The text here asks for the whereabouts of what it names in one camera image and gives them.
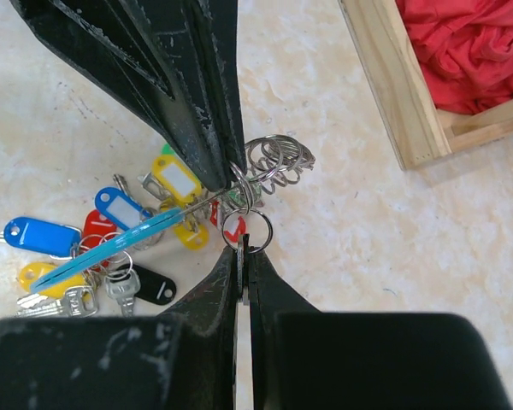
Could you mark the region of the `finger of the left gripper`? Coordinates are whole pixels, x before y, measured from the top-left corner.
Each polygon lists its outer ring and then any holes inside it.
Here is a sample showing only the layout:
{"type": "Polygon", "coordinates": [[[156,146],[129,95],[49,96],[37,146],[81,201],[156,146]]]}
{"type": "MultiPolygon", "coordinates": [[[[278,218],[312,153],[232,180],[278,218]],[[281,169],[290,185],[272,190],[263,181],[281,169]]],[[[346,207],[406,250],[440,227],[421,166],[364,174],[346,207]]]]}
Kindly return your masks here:
{"type": "Polygon", "coordinates": [[[196,1],[197,27],[208,69],[208,96],[226,161],[247,169],[237,73],[238,3],[196,1]]]}

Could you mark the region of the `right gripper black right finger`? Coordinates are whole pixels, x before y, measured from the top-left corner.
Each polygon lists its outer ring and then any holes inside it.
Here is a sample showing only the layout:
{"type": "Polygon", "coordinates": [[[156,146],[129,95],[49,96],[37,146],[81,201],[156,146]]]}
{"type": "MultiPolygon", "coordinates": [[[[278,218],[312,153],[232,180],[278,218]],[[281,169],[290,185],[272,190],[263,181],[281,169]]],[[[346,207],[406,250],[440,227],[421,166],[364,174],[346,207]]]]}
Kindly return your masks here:
{"type": "Polygon", "coordinates": [[[248,255],[253,407],[280,409],[280,351],[276,317],[319,310],[275,270],[265,252],[248,255]]]}

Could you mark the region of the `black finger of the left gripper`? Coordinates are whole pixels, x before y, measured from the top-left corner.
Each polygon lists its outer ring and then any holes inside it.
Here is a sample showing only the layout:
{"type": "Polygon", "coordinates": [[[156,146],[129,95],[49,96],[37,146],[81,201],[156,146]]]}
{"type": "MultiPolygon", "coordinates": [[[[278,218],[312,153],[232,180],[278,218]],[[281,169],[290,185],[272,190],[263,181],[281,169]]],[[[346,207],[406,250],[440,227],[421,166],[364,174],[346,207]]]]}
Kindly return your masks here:
{"type": "Polygon", "coordinates": [[[138,116],[212,191],[231,184],[196,1],[15,1],[48,50],[138,116]]]}

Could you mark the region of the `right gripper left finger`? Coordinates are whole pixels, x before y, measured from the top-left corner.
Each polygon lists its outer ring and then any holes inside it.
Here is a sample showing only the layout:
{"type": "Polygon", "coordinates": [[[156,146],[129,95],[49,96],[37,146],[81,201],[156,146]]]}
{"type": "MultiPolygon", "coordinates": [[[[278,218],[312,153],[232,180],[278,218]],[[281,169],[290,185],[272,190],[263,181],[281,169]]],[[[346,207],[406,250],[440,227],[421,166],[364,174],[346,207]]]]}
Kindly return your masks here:
{"type": "Polygon", "coordinates": [[[236,371],[236,253],[158,315],[180,325],[174,339],[167,409],[233,409],[236,371]]]}

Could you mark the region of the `red tagged key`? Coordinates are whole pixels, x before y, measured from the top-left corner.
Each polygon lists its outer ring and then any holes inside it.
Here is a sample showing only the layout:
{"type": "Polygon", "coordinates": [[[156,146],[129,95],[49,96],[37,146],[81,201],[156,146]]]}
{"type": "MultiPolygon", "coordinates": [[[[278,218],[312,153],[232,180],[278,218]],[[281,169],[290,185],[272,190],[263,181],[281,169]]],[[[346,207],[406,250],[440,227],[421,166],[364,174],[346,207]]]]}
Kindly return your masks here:
{"type": "Polygon", "coordinates": [[[226,245],[234,251],[236,255],[235,277],[238,291],[238,298],[245,306],[249,305],[249,273],[245,264],[248,255],[256,254],[265,250],[274,237],[274,228],[269,217],[259,209],[251,209],[249,214],[255,214],[262,218],[268,229],[266,239],[263,244],[252,248],[249,245],[249,232],[247,231],[245,220],[242,222],[240,211],[227,211],[219,200],[211,202],[211,211],[209,221],[220,232],[226,245]]]}

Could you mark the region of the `large metal keyring with keys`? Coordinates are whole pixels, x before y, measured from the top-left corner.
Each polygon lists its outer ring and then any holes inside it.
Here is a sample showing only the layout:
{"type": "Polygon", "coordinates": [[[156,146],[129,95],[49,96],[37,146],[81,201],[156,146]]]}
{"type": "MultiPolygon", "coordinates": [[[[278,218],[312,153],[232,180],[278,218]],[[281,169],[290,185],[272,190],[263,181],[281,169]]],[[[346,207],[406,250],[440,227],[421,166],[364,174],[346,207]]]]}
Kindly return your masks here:
{"type": "Polygon", "coordinates": [[[144,207],[127,191],[122,179],[101,189],[82,229],[21,216],[9,221],[0,242],[48,255],[47,263],[23,268],[18,281],[26,294],[17,302],[21,317],[87,317],[98,310],[97,290],[133,314],[143,299],[163,305],[176,293],[172,280],[135,265],[133,253],[157,244],[171,230],[188,249],[201,249],[215,228],[230,249],[245,252],[246,217],[262,214],[262,196],[296,185],[315,156],[297,139],[280,134],[249,141],[248,167],[231,166],[233,184],[212,193],[165,146],[141,180],[156,208],[144,207]]]}

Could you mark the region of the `wooden rack tray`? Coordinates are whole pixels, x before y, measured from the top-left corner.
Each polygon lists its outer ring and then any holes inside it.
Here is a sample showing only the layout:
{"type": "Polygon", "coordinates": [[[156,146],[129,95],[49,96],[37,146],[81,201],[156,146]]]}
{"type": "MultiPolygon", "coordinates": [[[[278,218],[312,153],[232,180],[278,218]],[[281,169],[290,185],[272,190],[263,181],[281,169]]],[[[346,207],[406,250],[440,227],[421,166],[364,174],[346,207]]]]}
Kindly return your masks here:
{"type": "Polygon", "coordinates": [[[513,100],[478,115],[435,107],[395,2],[339,6],[401,169],[513,134],[513,100]]]}

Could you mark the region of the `red cloth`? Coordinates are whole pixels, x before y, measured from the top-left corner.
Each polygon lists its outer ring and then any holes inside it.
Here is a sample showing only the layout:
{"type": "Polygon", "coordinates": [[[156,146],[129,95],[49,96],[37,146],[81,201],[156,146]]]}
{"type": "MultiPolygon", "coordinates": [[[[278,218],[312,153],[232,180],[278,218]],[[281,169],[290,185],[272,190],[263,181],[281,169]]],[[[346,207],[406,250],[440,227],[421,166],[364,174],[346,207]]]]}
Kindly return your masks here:
{"type": "Polygon", "coordinates": [[[435,106],[478,114],[513,99],[513,1],[399,1],[435,106]]]}

